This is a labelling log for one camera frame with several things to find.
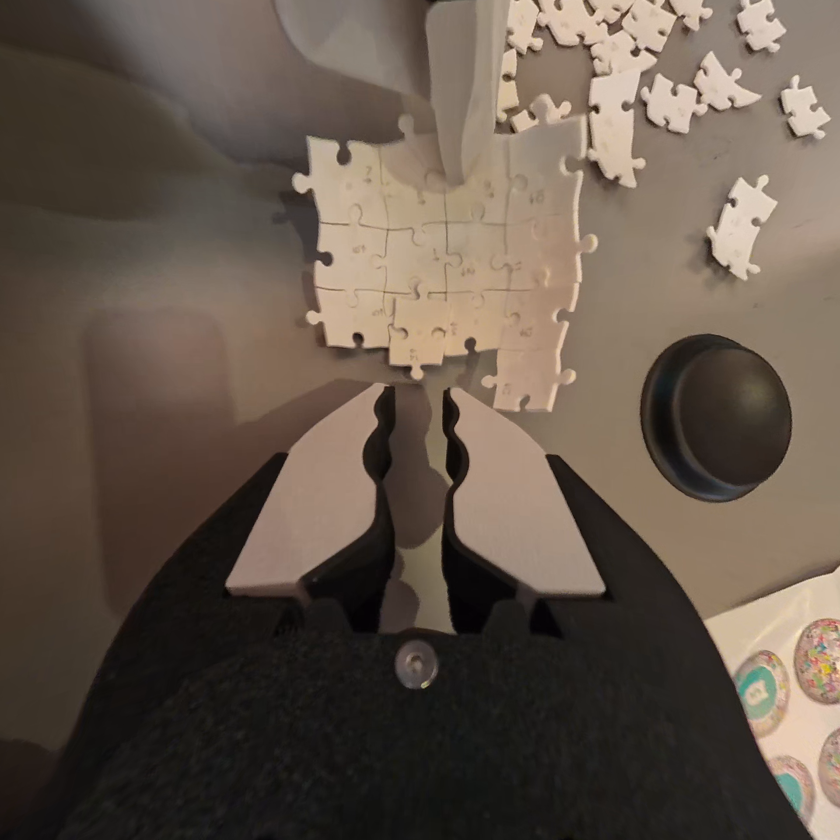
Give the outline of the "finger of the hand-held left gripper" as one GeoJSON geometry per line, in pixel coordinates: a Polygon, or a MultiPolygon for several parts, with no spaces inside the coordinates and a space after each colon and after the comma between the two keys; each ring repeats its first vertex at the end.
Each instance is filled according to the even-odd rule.
{"type": "Polygon", "coordinates": [[[426,16],[430,102],[447,182],[466,182],[497,125],[509,1],[432,3],[426,16]]]}
{"type": "Polygon", "coordinates": [[[275,1],[296,50],[316,67],[430,103],[426,1],[275,1]]]}

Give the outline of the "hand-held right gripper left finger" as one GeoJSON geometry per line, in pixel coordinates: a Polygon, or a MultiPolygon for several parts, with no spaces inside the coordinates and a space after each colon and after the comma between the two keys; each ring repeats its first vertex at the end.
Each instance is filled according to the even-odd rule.
{"type": "Polygon", "coordinates": [[[396,551],[384,488],[395,420],[395,388],[371,385],[292,446],[227,577],[228,594],[301,606],[333,599],[355,631],[379,630],[396,551]]]}

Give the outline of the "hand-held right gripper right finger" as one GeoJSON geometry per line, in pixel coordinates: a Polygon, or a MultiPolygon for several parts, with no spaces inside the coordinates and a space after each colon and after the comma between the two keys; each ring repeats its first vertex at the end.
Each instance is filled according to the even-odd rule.
{"type": "Polygon", "coordinates": [[[459,387],[443,397],[443,575],[457,634],[480,633],[499,602],[527,618],[541,601],[597,599],[606,584],[549,458],[520,426],[459,387]]]}

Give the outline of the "curved assembled puzzle section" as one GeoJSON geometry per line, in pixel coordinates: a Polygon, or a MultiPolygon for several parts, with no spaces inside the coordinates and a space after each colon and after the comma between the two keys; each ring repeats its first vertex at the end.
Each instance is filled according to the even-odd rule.
{"type": "Polygon", "coordinates": [[[395,297],[448,301],[444,358],[494,352],[483,380],[496,410],[549,413],[576,373],[562,348],[581,292],[583,117],[494,134],[462,185],[433,160],[437,139],[400,121],[402,139],[307,138],[292,185],[318,214],[316,307],[306,319],[337,349],[386,350],[395,297]]]}

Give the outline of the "single white puzzle piece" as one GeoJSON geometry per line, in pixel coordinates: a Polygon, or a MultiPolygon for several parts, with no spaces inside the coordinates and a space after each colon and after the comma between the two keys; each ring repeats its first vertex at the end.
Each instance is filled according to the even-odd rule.
{"type": "Polygon", "coordinates": [[[448,314],[448,301],[443,298],[395,297],[389,364],[409,369],[415,382],[424,378],[425,366],[441,365],[448,314]]]}

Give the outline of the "pile of white puzzle pieces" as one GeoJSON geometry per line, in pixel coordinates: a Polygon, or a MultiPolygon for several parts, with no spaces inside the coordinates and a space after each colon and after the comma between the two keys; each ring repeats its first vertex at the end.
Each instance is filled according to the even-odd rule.
{"type": "Polygon", "coordinates": [[[659,128],[685,135],[693,118],[708,109],[724,112],[746,108],[761,95],[740,84],[742,71],[727,70],[713,51],[701,60],[691,84],[674,83],[657,73],[648,87],[643,74],[657,64],[677,21],[691,32],[713,14],[705,2],[511,2],[507,49],[503,53],[497,96],[497,121],[509,122],[515,133],[538,125],[560,123],[571,116],[571,104],[557,105],[548,93],[524,109],[517,89],[518,58],[541,50],[536,28],[545,28],[557,46],[585,46],[593,78],[589,95],[590,148],[587,157],[610,180],[634,188],[636,171],[645,161],[634,157],[634,115],[640,98],[646,119],[659,128]]]}

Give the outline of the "joined white puzzle piece pair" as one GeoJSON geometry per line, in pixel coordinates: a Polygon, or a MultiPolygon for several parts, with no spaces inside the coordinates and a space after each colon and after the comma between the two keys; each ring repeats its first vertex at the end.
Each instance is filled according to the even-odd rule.
{"type": "Polygon", "coordinates": [[[760,226],[778,204],[764,191],[769,181],[766,174],[753,185],[739,177],[728,193],[717,225],[707,228],[711,256],[743,281],[761,271],[751,262],[751,257],[760,226]]]}

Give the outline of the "black round stand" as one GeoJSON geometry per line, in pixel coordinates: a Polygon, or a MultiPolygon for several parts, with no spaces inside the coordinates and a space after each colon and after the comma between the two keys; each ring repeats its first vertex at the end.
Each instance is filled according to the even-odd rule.
{"type": "Polygon", "coordinates": [[[670,344],[651,365],[639,408],[647,452],[689,498],[735,501],[767,481],[791,444],[791,401],[760,354],[701,333],[670,344]]]}

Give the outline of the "white printed paper sheet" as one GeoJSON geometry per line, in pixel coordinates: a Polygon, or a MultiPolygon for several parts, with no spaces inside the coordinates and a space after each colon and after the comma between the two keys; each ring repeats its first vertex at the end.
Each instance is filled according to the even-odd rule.
{"type": "Polygon", "coordinates": [[[813,838],[838,838],[839,570],[706,627],[782,792],[813,838]]]}

